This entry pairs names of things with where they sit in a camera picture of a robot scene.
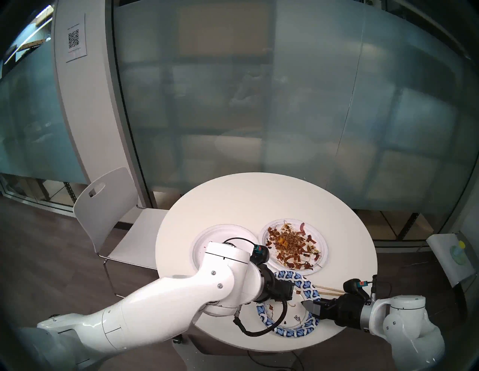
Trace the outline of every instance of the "chair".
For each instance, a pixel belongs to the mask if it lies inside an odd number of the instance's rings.
[[[78,197],[73,213],[90,237],[95,253],[105,259],[103,268],[115,292],[106,262],[119,261],[156,270],[155,244],[160,224],[167,210],[139,207],[138,193],[126,168],[106,173],[91,183]],[[108,256],[100,255],[100,249],[115,224],[134,207],[142,209],[128,233]]]

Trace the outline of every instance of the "chair handle hole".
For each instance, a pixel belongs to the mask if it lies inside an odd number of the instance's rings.
[[[98,193],[100,193],[103,188],[105,188],[105,183],[98,183],[96,186],[93,187],[93,189],[90,192],[88,192],[88,195],[90,197],[94,197]]]

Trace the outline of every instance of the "glass partition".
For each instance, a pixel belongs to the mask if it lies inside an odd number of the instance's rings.
[[[470,100],[479,84],[468,61],[381,9],[140,0],[114,9],[114,37],[150,191],[181,195],[222,175],[280,173],[386,225],[392,237],[377,239],[423,241],[450,215],[477,159]]]
[[[0,173],[86,183],[58,102],[52,43],[0,80]]]

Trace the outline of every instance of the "floor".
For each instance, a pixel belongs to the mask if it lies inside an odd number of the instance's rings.
[[[124,230],[114,229],[104,252],[124,235]],[[423,295],[429,318],[445,337],[458,326],[454,294],[432,253],[378,254],[377,258],[379,298]],[[152,270],[108,264],[119,293],[128,294],[158,277]],[[52,314],[94,313],[117,301],[102,260],[75,219],[0,195],[0,302],[13,326],[36,326]],[[246,355],[194,327],[187,333],[204,353]],[[386,341],[353,329],[305,349],[301,359],[305,370],[319,365],[339,370],[395,370]],[[186,369],[171,342],[165,341],[112,358],[101,370],[157,370],[158,365],[163,370]],[[294,367],[301,370],[297,362]]]
[[[373,240],[394,241],[411,216],[411,213],[404,211],[356,210],[355,212],[366,226]],[[408,233],[404,236],[404,241],[425,240],[433,232],[433,227],[424,215],[419,214]]]

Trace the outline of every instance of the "power cord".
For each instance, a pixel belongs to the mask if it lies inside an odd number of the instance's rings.
[[[223,243],[227,243],[228,241],[231,241],[231,240],[243,240],[243,241],[248,241],[249,243],[251,243],[252,245],[256,246],[256,244],[246,238],[243,238],[243,237],[232,237],[232,238],[228,238],[227,240],[225,240]],[[258,336],[261,336],[261,335],[265,335],[267,334],[268,332],[270,331],[273,331],[275,328],[277,328],[281,322],[284,320],[284,318],[286,317],[286,312],[288,310],[288,304],[286,302],[286,300],[282,300],[282,303],[283,303],[283,311],[281,313],[281,315],[279,316],[278,320],[272,324],[271,326],[265,328],[264,330],[261,330],[261,331],[256,331],[256,332],[251,332],[251,331],[248,331],[247,329],[245,329],[245,327],[243,326],[243,324],[241,323],[241,320],[240,320],[240,309],[241,309],[241,306],[238,308],[238,310],[236,311],[235,315],[234,315],[234,319],[233,319],[233,323],[239,327],[239,329],[241,330],[241,332],[243,334],[245,334],[246,336],[250,336],[250,337],[258,337]]]
[[[275,328],[277,328],[286,317],[286,312],[288,310],[288,303],[286,300],[283,300],[282,303],[283,303],[283,311],[281,312],[281,315],[279,316],[278,320],[275,323],[273,323],[271,326],[265,328],[264,330],[251,332],[245,329],[243,324],[241,323],[241,320],[239,317],[240,314],[238,313],[238,311],[235,313],[233,323],[239,327],[239,329],[241,330],[243,334],[247,336],[257,337],[257,336],[265,335],[268,332],[273,331]]]
[[[248,350],[247,352],[248,352],[248,357],[250,357],[250,359],[251,359],[254,363],[256,363],[257,365],[260,365],[260,366],[263,366],[263,367],[267,367],[267,368],[270,368],[270,369],[277,369],[277,371],[286,371],[286,370],[296,371],[296,369],[293,368],[293,367],[286,367],[286,366],[279,366],[279,367],[278,367],[278,366],[265,365],[264,363],[260,363],[260,362],[258,362],[257,360],[255,360],[255,359],[251,356],[249,350]],[[296,357],[296,359],[298,360],[299,364],[301,365],[302,371],[305,371],[305,370],[304,370],[303,362],[301,362],[301,359],[299,358],[299,356],[298,356],[295,352],[293,352],[293,351],[292,351],[291,353],[293,353],[294,356]]]
[[[386,295],[386,298],[391,297],[391,292],[392,292],[392,285],[391,285],[391,283],[388,282],[388,281],[379,281],[379,280],[377,280],[376,282],[377,282],[377,283],[387,283],[387,284],[389,285],[389,292],[388,292],[388,294]]]

